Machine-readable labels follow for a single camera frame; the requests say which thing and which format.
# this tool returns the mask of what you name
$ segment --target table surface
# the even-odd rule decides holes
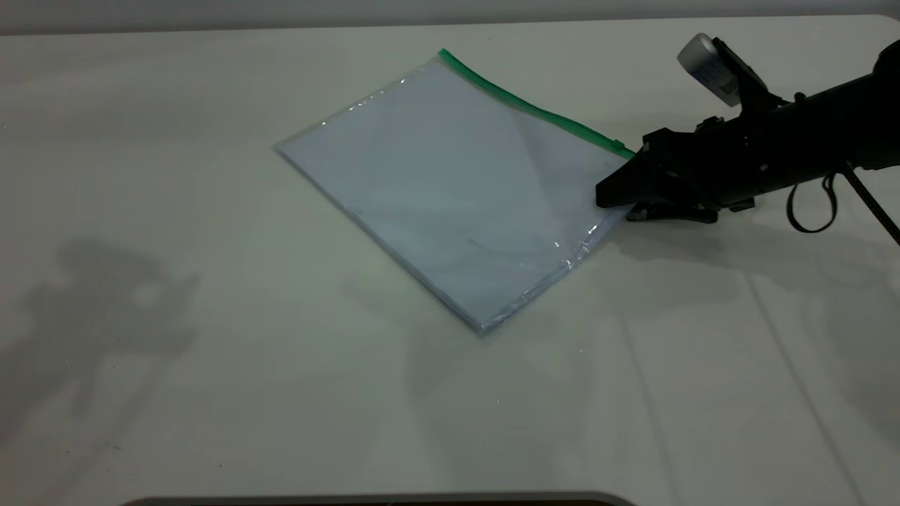
[[[878,16],[0,39],[0,495],[606,491],[897,504],[900,250],[846,183],[715,225],[625,223],[491,339],[271,149],[441,47],[636,148],[868,73]],[[900,171],[861,175],[900,217]],[[824,221],[817,185],[798,196]]]

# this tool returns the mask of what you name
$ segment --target robotic arm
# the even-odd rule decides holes
[[[742,105],[731,121],[712,117],[694,133],[657,130],[634,157],[597,184],[597,205],[636,203],[630,221],[676,218],[713,223],[721,209],[753,207],[753,197],[818,177],[837,213],[832,190],[843,174],[900,244],[894,225],[853,174],[900,165],[900,41],[878,56],[871,74],[794,103],[771,94],[752,68],[719,39],[697,35],[678,56],[681,66],[727,104]],[[794,191],[787,199],[793,215]]]

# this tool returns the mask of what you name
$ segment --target black strap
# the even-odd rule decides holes
[[[808,228],[804,227],[800,224],[799,221],[797,221],[797,217],[794,216],[794,193],[797,192],[797,187],[799,186],[794,185],[794,188],[791,189],[790,194],[787,196],[787,220],[790,221],[792,227],[803,233],[815,234],[832,226],[832,223],[834,223],[834,219],[838,216],[838,196],[834,194],[835,175],[837,175],[837,173],[832,172],[828,176],[822,178],[822,189],[825,191],[825,194],[828,195],[828,202],[832,205],[832,218],[825,225],[815,230],[809,230]]]

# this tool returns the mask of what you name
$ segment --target black cable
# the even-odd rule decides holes
[[[822,178],[822,189],[825,191],[825,194],[828,195],[828,202],[832,205],[832,218],[825,225],[822,225],[815,230],[809,230],[808,228],[804,227],[800,224],[799,221],[797,221],[797,217],[794,216],[794,193],[797,192],[797,187],[799,186],[794,185],[794,188],[787,196],[787,220],[790,221],[790,224],[792,227],[794,227],[794,229],[807,234],[816,234],[832,226],[832,223],[834,223],[834,219],[838,216],[838,196],[834,194],[835,175],[837,175],[837,173],[832,172],[828,176]]]
[[[887,233],[891,234],[891,237],[894,238],[894,241],[900,246],[900,229],[897,228],[896,223],[894,223],[885,210],[881,208],[881,205],[879,205],[878,201],[875,200],[875,197],[869,193],[869,190],[862,184],[862,181],[853,174],[852,168],[843,171],[843,174],[844,177],[847,178],[847,181],[850,182],[850,186],[853,186],[853,189],[856,190],[856,193],[859,195],[859,198],[862,199],[862,202],[866,203],[868,209],[872,211],[872,214],[875,214],[878,222],[881,223],[881,226],[887,230]]]
[[[827,229],[832,226],[834,223],[834,219],[837,218],[838,215],[838,197],[834,192],[834,177],[837,176],[837,172],[832,172],[828,176],[822,178],[822,189],[825,191],[825,194],[828,196],[828,202],[832,205],[832,218],[822,227],[819,227],[815,230],[809,230],[804,227],[797,221],[797,217],[794,216],[794,193],[797,191],[797,187],[799,185],[794,185],[794,188],[791,189],[790,194],[787,196],[787,220],[790,221],[792,227],[795,230],[799,230],[803,233],[807,234],[815,234],[821,232],[822,230]],[[887,215],[885,210],[881,207],[878,201],[875,200],[875,197],[869,193],[869,190],[862,184],[862,181],[855,174],[853,174],[852,168],[847,168],[846,170],[841,171],[841,174],[847,178],[847,181],[850,182],[850,186],[856,190],[856,193],[859,195],[859,198],[862,199],[862,202],[865,203],[872,214],[878,219],[878,222],[881,223],[881,226],[887,230],[887,233],[890,234],[891,238],[894,239],[894,242],[900,246],[900,228],[897,228],[896,223],[891,220],[890,216]]]

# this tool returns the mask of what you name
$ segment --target white paper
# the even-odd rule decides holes
[[[571,270],[624,215],[625,160],[434,60],[278,149],[479,332]]]

